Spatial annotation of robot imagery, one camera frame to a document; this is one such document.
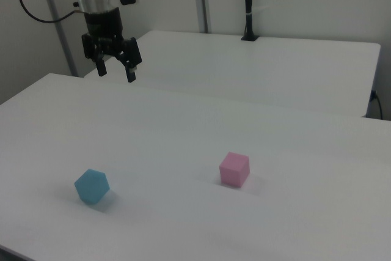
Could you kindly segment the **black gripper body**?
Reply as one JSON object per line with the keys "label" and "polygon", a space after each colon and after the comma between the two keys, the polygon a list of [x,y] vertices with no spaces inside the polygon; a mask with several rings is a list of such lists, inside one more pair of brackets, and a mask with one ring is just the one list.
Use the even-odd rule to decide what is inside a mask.
{"label": "black gripper body", "polygon": [[84,13],[88,33],[84,34],[85,57],[100,53],[118,56],[122,52],[123,26],[119,8],[103,13]]}

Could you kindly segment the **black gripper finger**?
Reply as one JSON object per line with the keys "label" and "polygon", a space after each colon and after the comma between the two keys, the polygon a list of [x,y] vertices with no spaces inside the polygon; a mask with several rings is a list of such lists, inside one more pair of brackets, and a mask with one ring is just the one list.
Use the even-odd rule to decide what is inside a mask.
{"label": "black gripper finger", "polygon": [[104,53],[101,45],[89,34],[83,34],[81,38],[85,57],[95,63],[98,75],[104,76],[106,74],[106,66],[103,60]]}
{"label": "black gripper finger", "polygon": [[136,80],[137,66],[142,62],[137,40],[131,38],[120,41],[118,51],[116,58],[125,68],[127,81],[132,83]]}

